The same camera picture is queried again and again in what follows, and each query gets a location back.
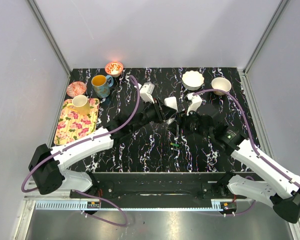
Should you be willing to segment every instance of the reflective metal surface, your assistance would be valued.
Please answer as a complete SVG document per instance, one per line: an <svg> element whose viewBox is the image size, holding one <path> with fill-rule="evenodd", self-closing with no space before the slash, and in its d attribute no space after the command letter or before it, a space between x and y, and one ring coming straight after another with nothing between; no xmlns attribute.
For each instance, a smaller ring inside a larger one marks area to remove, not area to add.
<svg viewBox="0 0 300 240"><path fill-rule="evenodd" d="M239 202L239 212L249 204ZM120 223L116 211L96 215ZM126 228L109 225L79 212L35 210L27 240L290 240L289 224L268 206L257 203L242 216L209 216L199 212L127 212Z"/></svg>

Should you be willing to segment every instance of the flower pattern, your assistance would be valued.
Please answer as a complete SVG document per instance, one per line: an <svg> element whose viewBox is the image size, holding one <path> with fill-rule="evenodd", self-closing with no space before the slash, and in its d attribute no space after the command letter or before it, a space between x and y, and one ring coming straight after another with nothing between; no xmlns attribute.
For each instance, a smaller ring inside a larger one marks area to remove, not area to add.
<svg viewBox="0 0 300 240"><path fill-rule="evenodd" d="M77 139L83 138L96 130L98 119L99 100L90 98L90 113L81 115L67 107L71 99L64 101L56 132L54 136L55 145L71 143Z"/></svg>

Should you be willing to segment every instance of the floral tray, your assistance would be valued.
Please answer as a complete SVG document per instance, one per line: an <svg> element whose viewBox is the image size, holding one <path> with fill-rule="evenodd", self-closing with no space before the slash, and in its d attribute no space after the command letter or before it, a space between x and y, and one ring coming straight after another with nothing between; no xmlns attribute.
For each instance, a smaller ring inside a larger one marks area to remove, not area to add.
<svg viewBox="0 0 300 240"><path fill-rule="evenodd" d="M67 107L72 99L63 102L61 114L54 136L55 145L63 145L85 137L96 130L99 99L89 98L90 113L81 115Z"/></svg>

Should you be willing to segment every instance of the bowl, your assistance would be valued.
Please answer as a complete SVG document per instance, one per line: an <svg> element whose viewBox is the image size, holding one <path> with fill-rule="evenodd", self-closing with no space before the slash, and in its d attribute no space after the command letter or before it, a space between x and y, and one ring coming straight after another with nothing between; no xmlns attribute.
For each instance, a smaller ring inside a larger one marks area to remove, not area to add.
<svg viewBox="0 0 300 240"><path fill-rule="evenodd" d="M66 88L66 94L74 98L78 95L83 95L87 91L87 86L82 81L74 81Z"/></svg>
<svg viewBox="0 0 300 240"><path fill-rule="evenodd" d="M204 84L205 78L198 71L186 71L182 75L183 86L191 91L198 90Z"/></svg>
<svg viewBox="0 0 300 240"><path fill-rule="evenodd" d="M118 76L120 76L122 74L122 71L124 70L124 66L121 62L119 61L112 61L109 62L106 66L105 66L105 72L116 78Z"/></svg>
<svg viewBox="0 0 300 240"><path fill-rule="evenodd" d="M211 82L211 86L213 89L220 89L225 92L229 92L232 88L231 82L224 77L216 77L215 79L213 79ZM214 94L219 96L225 95L225 93L221 91L214 91Z"/></svg>

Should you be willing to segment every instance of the black marble tabletop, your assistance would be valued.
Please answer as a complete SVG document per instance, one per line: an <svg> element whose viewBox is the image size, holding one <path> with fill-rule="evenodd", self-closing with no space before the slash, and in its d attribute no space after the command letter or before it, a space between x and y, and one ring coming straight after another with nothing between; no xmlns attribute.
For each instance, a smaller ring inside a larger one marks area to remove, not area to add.
<svg viewBox="0 0 300 240"><path fill-rule="evenodd" d="M178 110L186 110L189 102L185 96L190 92L181 83L186 71L199 71L204 76L202 89L210 89L216 77L225 77L232 83L230 94L236 97L247 115L254 142L259 145L239 73L231 67L188 67L188 68L125 68L123 74L114 79L109 97L101 99L96 128L109 122L118 113L131 113L135 107L137 92L129 82L129 75L135 76L140 84L151 82L155 85L152 96L162 101L176 97ZM71 82L81 81L87 85L87 95L96 98L91 80L96 75L107 75L103 68L74 69ZM204 105L212 104L219 109L226 123L247 132L241 112L227 96L213 93L201 95L203 99L198 113ZM178 151L171 149L171 143L178 144ZM74 171L91 172L245 172L250 171L241 162L214 149L208 138L199 135L179 136L176 140L166 126L151 123L142 127L120 145L86 157L70 168Z"/></svg>

